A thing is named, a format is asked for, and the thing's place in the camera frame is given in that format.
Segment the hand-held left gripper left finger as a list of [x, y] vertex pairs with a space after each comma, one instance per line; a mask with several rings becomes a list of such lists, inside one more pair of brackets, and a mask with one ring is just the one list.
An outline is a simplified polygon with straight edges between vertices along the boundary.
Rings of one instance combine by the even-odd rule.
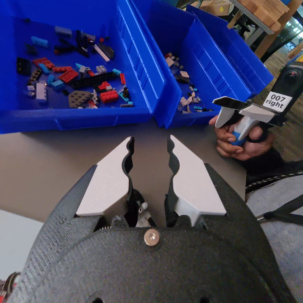
[[138, 203], [129, 172], [133, 168], [134, 137], [127, 137], [101, 159], [76, 211], [78, 217], [100, 215], [107, 223], [116, 215], [130, 227], [138, 220]]

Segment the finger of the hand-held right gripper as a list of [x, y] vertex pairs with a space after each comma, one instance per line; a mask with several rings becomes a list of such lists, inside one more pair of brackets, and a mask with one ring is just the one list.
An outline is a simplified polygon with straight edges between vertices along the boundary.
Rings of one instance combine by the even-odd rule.
[[221, 128], [225, 123], [227, 123], [232, 118], [235, 112], [237, 112], [236, 109], [221, 107], [217, 120], [214, 125], [215, 128]]
[[267, 134], [269, 128], [282, 126], [282, 117], [256, 105], [239, 105], [239, 114], [243, 116], [238, 127], [239, 141], [246, 141], [253, 127], [259, 126], [263, 134]]

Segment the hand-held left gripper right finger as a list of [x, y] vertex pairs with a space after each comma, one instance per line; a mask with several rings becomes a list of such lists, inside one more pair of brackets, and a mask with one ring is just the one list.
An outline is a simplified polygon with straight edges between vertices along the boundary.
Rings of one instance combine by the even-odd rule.
[[195, 226], [201, 215], [226, 215], [227, 211], [204, 162], [175, 136], [167, 139], [172, 177], [165, 197], [167, 227], [187, 216]]

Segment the pile of grey white toy bricks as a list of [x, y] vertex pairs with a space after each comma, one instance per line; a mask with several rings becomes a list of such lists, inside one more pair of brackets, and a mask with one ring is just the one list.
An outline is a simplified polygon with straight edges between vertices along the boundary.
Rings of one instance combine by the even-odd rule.
[[212, 108], [206, 107], [198, 88], [192, 81], [191, 75], [180, 63], [180, 58], [172, 52], [166, 53], [164, 57], [183, 94], [180, 98], [177, 111], [181, 114], [213, 112]]

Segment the grey toy brick model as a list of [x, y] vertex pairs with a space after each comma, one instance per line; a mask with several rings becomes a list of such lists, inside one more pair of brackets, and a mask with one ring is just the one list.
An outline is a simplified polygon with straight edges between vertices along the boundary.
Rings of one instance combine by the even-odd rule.
[[145, 202], [141, 193], [138, 190], [134, 189], [134, 196], [138, 205], [138, 220], [136, 227], [137, 228], [157, 227], [155, 221], [153, 220], [148, 210], [148, 203]]

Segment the blue plastic bin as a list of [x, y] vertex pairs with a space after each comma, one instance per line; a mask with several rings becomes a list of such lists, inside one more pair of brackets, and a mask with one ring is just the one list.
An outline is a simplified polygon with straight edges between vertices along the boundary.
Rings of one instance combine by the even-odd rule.
[[237, 97], [238, 100], [246, 101], [252, 99], [273, 80], [273, 75], [240, 35], [234, 29], [227, 27], [227, 21], [191, 5], [187, 5], [186, 11], [195, 15], [204, 25], [242, 82], [246, 85], [249, 91], [248, 97]]
[[[89, 58], [76, 51], [55, 55], [59, 44], [55, 26], [75, 30], [106, 41], [115, 52], [106, 63], [99, 54]], [[26, 94], [29, 76], [16, 72], [17, 57], [34, 60], [26, 53], [31, 37], [48, 40], [49, 48], [37, 47], [37, 58], [56, 66], [82, 64], [95, 71], [105, 65], [125, 74], [133, 108], [113, 105], [98, 109], [71, 109], [68, 97], [52, 87], [47, 101], [40, 103]], [[71, 130], [149, 121], [163, 95], [165, 80], [151, 50], [142, 21], [131, 1], [1, 1], [1, 134]]]
[[[139, 2], [132, 1], [131, 4], [165, 79], [154, 110], [159, 127], [207, 124], [220, 111], [220, 106], [212, 103], [214, 99], [248, 97], [246, 85], [195, 15], [162, 1]], [[177, 111], [183, 94], [165, 61], [164, 56], [169, 52], [180, 58], [206, 107], [212, 108], [213, 112], [181, 114]]]

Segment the toy instruction booklet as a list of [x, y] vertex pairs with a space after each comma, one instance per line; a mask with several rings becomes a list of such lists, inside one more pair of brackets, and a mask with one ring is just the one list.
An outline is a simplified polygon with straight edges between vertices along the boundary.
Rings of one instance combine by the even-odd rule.
[[22, 272], [43, 222], [0, 210], [0, 278]]

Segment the person's right forearm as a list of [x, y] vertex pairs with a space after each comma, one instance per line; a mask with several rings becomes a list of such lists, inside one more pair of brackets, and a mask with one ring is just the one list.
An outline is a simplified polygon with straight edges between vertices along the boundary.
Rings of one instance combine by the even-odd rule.
[[280, 175], [297, 173], [303, 169], [303, 160], [284, 161], [277, 150], [270, 149], [266, 153], [253, 157], [240, 164], [247, 171], [247, 182], [253, 183]]

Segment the person's right hand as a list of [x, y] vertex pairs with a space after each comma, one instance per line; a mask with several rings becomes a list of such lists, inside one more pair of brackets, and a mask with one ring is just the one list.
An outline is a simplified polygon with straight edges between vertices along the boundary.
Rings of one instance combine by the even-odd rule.
[[268, 152], [274, 145], [275, 136], [272, 132], [268, 132], [266, 140], [259, 143], [252, 143], [246, 141], [243, 146], [234, 146], [231, 143], [236, 141], [236, 137], [233, 135], [235, 126], [237, 126], [242, 118], [236, 123], [231, 125], [225, 125], [220, 128], [215, 127], [215, 123], [218, 116], [213, 117], [209, 121], [209, 125], [214, 127], [214, 131], [217, 136], [216, 149], [218, 153], [223, 157], [232, 157], [239, 161], [247, 161], [254, 157], [261, 156]]

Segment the brown cardboard box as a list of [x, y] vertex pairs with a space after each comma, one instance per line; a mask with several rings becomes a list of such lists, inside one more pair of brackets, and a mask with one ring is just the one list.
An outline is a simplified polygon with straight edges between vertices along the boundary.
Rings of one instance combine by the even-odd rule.
[[204, 0], [199, 9], [221, 17], [228, 16], [233, 11], [234, 4], [229, 0]]
[[239, 0], [238, 2], [269, 28], [289, 11], [289, 7], [280, 0]]

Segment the pile of red black toy bricks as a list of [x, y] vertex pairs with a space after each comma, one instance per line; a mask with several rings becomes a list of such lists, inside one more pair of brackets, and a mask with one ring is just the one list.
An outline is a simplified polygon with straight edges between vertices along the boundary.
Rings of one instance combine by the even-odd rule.
[[17, 28], [21, 109], [132, 108], [127, 63], [110, 36], [36, 22]]

